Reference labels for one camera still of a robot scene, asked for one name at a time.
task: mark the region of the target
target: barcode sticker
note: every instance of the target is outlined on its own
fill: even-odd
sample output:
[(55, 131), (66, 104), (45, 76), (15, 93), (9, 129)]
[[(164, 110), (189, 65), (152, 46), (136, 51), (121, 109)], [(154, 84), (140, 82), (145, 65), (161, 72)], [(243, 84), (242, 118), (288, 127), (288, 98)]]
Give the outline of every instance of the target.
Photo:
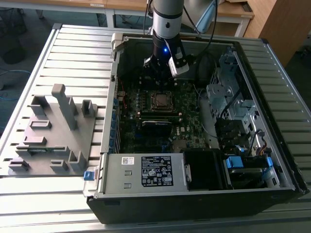
[(134, 157), (122, 157), (122, 165), (134, 165)]
[(96, 6), (96, 7), (104, 7), (103, 4), (90, 4), (91, 6)]

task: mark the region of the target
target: metal slotted table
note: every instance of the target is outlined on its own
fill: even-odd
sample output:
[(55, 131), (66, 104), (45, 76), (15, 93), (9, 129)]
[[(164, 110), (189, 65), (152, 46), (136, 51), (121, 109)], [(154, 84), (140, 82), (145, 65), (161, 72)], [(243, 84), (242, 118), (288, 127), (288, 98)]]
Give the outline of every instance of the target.
[[(32, 110), (33, 95), (51, 93), (54, 83), (63, 83), (75, 103), (87, 98), (99, 109), (93, 132), (89, 166), (100, 158), (105, 106), (109, 88), (111, 36), (120, 29), (56, 25), (43, 48), (32, 75), (0, 140), (0, 161), (15, 157), (15, 146), (23, 138)], [(142, 33), (127, 30), (126, 33)], [(217, 40), (233, 37), (217, 36)], [(311, 114), (272, 52), (259, 39), (234, 39), (242, 45), (257, 80), (273, 111), (307, 184), (311, 183)], [(56, 101), (52, 96), (47, 100)], [(5, 162), (0, 175), (5, 175)], [(36, 177), (0, 179), (1, 232), (151, 231), (236, 226), (228, 231), (309, 228), (311, 194), (248, 217), (177, 221), (153, 224), (103, 225), (91, 212), (82, 194), (82, 177)]]

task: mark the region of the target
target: motherboard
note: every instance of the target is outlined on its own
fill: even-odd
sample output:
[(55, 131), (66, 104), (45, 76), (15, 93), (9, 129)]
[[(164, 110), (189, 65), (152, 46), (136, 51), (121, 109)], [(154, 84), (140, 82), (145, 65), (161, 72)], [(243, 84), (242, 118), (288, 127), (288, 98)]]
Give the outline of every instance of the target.
[(171, 153), (205, 148), (198, 94), (187, 80), (162, 90), (148, 77), (119, 80), (121, 153)]

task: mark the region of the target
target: cpu socket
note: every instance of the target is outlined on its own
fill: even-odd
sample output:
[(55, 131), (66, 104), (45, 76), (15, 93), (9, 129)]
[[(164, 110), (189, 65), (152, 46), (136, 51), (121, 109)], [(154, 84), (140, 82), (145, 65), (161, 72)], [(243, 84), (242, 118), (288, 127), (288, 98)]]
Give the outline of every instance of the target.
[(151, 110), (154, 112), (172, 112), (173, 99), (170, 91), (151, 95)]

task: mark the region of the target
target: power supply label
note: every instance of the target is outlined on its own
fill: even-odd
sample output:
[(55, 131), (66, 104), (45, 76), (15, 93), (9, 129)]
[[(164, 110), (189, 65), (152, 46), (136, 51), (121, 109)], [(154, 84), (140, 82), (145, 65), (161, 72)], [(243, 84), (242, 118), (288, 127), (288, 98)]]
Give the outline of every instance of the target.
[(144, 187), (173, 186), (172, 161), (170, 156), (141, 158), (141, 184)]

